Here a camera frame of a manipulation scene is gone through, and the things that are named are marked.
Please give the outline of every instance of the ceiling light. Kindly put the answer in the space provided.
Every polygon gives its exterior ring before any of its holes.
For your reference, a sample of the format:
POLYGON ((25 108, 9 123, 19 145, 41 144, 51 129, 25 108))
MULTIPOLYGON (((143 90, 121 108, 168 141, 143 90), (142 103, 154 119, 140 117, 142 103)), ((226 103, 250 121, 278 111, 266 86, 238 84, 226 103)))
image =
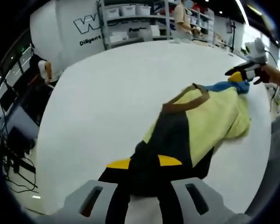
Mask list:
POLYGON ((235 1, 238 4, 239 10, 241 10, 241 13, 243 14, 243 17, 244 17, 246 25, 249 26, 248 17, 247 17, 247 15, 245 13, 245 10, 244 10, 243 6, 242 6, 242 3, 240 2, 240 0, 235 0, 235 1))
POLYGON ((253 8, 250 5, 247 5, 253 12, 255 12, 257 15, 262 15, 262 13, 260 11, 258 11, 257 9, 253 8))

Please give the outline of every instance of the white floor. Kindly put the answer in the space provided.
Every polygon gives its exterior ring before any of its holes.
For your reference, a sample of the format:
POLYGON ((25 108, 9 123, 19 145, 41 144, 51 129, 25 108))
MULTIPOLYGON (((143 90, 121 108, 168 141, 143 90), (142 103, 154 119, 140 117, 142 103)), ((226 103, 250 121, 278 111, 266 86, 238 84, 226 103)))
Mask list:
MULTIPOLYGON (((272 121, 275 120, 276 117, 277 117, 277 105, 275 104, 275 102, 272 102, 272 110, 271 110, 272 121)), ((28 155, 27 157, 34 163, 34 165, 36 165, 36 149, 35 148, 31 150, 30 155, 28 155)), ((34 182, 33 173, 31 173, 23 168, 20 169, 20 173, 24 177, 26 177, 28 180, 30 180, 31 182, 34 182)), ((18 185, 25 185, 29 189, 32 189, 32 187, 33 187, 30 183, 28 183, 27 181, 22 179, 19 175, 14 174, 13 171, 10 172, 9 178, 10 178, 10 180, 17 183, 18 185)), ((12 183, 9 183, 9 186, 12 187, 15 191, 22 191, 22 190, 27 189, 25 187, 16 186, 12 183)), ((27 213, 32 218, 40 215, 40 214, 37 214, 37 212, 42 213, 42 214, 45 213, 43 204, 42 204, 41 195, 39 195, 38 193, 23 192, 23 193, 14 193, 14 195, 15 195, 16 199, 19 201, 19 203, 25 208, 27 213)))

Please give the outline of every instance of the blue fabric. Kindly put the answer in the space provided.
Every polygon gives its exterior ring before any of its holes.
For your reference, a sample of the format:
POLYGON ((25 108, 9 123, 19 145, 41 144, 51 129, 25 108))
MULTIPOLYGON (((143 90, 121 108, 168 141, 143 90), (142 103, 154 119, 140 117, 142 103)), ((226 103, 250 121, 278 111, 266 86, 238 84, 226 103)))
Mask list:
POLYGON ((235 87, 238 94, 245 94, 249 91, 250 84, 246 81, 243 82, 219 82, 214 85, 205 86, 206 90, 213 92, 220 92, 230 87, 235 87))

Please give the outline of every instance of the brown strap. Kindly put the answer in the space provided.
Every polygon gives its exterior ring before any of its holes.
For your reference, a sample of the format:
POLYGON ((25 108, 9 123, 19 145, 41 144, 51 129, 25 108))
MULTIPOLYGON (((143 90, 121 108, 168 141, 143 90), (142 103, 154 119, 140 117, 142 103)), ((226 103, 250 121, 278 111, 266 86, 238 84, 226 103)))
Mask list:
POLYGON ((204 89, 201 85, 192 84, 191 86, 188 86, 186 89, 184 89, 178 96, 170 100, 168 103, 163 104, 162 112, 164 113, 178 113, 178 112, 184 112, 188 111, 194 108, 199 107, 201 104, 206 102, 210 98, 210 95, 206 89, 204 89), (201 96, 197 97, 196 99, 193 99, 192 101, 189 101, 185 104, 174 104, 177 100, 182 98, 187 92, 199 89, 201 92, 201 96))

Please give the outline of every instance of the white table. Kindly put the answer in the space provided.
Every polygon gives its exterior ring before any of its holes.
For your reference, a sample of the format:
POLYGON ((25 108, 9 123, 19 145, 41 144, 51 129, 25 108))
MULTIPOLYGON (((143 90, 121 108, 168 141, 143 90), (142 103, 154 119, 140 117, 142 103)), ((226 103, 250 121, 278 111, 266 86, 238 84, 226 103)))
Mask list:
MULTIPOLYGON (((192 84, 211 85, 244 60, 194 43, 144 42, 112 49, 69 67, 48 102, 37 142, 37 181, 47 213, 97 180, 106 165, 134 152, 161 105, 192 84)), ((247 95, 251 128, 224 142, 204 181, 224 204, 245 212, 266 169, 271 119, 263 84, 247 95)))

